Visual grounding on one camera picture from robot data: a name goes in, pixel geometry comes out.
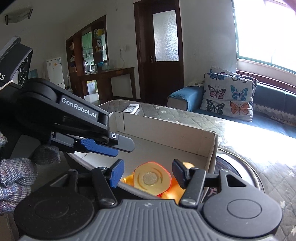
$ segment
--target cardboard box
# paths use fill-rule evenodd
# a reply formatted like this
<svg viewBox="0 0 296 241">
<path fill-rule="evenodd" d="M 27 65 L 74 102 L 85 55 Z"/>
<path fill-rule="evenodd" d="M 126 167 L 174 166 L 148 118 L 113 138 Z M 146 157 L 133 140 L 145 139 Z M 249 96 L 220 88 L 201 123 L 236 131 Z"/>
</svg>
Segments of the cardboard box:
<svg viewBox="0 0 296 241">
<path fill-rule="evenodd" d="M 69 67 L 69 72 L 70 73 L 76 72 L 76 67 Z"/>
<path fill-rule="evenodd" d="M 172 161 L 179 159 L 214 173 L 218 136 L 193 126 L 129 113 L 113 112 L 109 118 L 110 131 L 133 139 L 135 150 L 119 151 L 115 158 L 95 153 L 69 154 L 88 170 L 110 167 L 118 158 L 125 163 L 123 177 L 141 164 L 155 161 L 172 174 Z"/>
</svg>

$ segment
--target sofa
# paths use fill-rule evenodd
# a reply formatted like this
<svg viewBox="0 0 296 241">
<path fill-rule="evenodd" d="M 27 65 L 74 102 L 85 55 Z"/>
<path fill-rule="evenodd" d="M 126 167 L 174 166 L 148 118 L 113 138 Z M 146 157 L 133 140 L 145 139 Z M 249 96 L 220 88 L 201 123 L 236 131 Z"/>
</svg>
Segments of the sofa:
<svg viewBox="0 0 296 241">
<path fill-rule="evenodd" d="M 296 95 L 291 92 L 258 83 L 253 98 L 252 122 L 201 110 L 203 94 L 203 87 L 185 87 L 168 97 L 167 106 L 240 122 L 296 138 Z"/>
</svg>

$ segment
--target power cord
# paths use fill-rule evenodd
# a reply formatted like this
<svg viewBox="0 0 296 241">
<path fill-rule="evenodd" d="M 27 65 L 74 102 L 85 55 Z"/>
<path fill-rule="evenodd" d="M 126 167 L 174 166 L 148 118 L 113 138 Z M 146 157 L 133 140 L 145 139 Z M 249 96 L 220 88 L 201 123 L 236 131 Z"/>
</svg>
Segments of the power cord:
<svg viewBox="0 0 296 241">
<path fill-rule="evenodd" d="M 122 52 L 122 49 L 119 49 L 119 51 L 120 51 L 120 58 L 121 58 L 121 60 L 123 61 L 123 66 L 122 66 L 122 68 L 121 68 L 121 69 L 123 69 L 123 68 L 124 68 L 124 66 L 125 66 L 126 64 L 125 64 L 125 62 L 124 62 L 124 60 L 123 60 L 123 58 L 122 58 L 122 54 L 121 54 L 121 52 Z"/>
<path fill-rule="evenodd" d="M 0 87 L 0 91 L 3 90 L 6 86 L 8 86 L 10 83 L 13 83 L 13 80 L 8 81 L 5 85 Z"/>
</svg>

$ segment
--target white refrigerator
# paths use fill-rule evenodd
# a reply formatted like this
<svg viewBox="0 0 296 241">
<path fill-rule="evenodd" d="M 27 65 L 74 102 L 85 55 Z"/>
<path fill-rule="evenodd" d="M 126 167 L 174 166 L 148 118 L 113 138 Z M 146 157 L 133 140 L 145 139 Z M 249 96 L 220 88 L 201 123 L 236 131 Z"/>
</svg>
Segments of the white refrigerator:
<svg viewBox="0 0 296 241">
<path fill-rule="evenodd" d="M 49 81 L 65 89 L 61 58 L 53 58 L 46 61 Z"/>
</svg>

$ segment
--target gloved hand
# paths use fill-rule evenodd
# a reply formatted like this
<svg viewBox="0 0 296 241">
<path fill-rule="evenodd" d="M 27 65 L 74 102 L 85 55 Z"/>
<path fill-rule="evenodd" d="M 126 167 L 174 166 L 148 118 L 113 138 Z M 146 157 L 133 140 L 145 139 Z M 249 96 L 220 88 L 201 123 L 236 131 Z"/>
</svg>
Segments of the gloved hand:
<svg viewBox="0 0 296 241">
<path fill-rule="evenodd" d="M 7 139 L 0 132 L 0 148 Z M 0 159 L 0 214 L 13 212 L 17 204 L 31 192 L 37 177 L 37 166 L 60 162 L 57 147 L 41 145 L 28 158 Z"/>
</svg>

